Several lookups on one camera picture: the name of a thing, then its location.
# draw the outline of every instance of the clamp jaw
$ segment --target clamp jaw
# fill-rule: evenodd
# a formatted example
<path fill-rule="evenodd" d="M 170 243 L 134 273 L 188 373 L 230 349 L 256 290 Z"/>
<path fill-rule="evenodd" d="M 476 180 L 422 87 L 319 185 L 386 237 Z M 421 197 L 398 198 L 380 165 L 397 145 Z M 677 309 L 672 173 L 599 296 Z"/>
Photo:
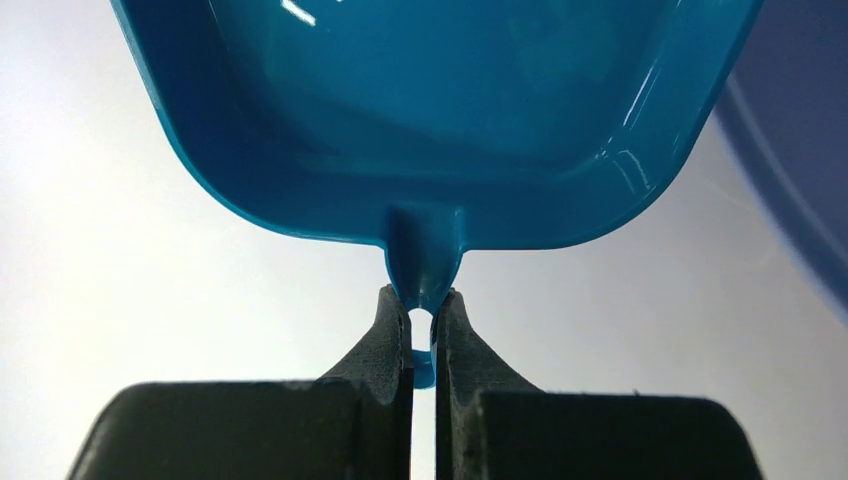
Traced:
<path fill-rule="evenodd" d="M 451 291 L 433 323 L 436 477 L 761 479 L 704 399 L 544 393 L 475 332 Z M 315 381 L 141 384 L 103 410 L 69 478 L 409 478 L 410 320 L 391 286 Z"/>

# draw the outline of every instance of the glossy blue surface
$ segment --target glossy blue surface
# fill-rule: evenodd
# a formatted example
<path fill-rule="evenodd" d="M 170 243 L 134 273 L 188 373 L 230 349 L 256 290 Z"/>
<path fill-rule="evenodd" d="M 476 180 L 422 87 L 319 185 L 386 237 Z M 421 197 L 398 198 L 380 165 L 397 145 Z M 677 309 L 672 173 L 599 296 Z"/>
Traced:
<path fill-rule="evenodd" d="M 763 203 L 848 322 L 848 2 L 767 2 L 717 110 Z"/>
<path fill-rule="evenodd" d="M 113 0 L 219 201 L 376 245 L 435 313 L 470 249 L 621 226 L 668 186 L 761 0 Z"/>

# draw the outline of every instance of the white background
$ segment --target white background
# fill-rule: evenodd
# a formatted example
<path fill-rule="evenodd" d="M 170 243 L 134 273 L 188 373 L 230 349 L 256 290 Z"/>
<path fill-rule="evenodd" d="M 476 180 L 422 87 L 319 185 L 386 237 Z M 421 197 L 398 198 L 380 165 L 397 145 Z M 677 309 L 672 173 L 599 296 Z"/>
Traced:
<path fill-rule="evenodd" d="M 320 375 L 388 281 L 376 249 L 272 234 L 203 192 L 105 0 L 0 0 L 0 255 L 2 479 L 63 477 L 134 382 Z M 543 388 L 709 396 L 769 478 L 842 479 L 848 329 L 788 255 L 711 121 L 635 221 L 472 252 L 456 287 Z M 432 478 L 433 408 L 416 394 L 414 478 Z"/>

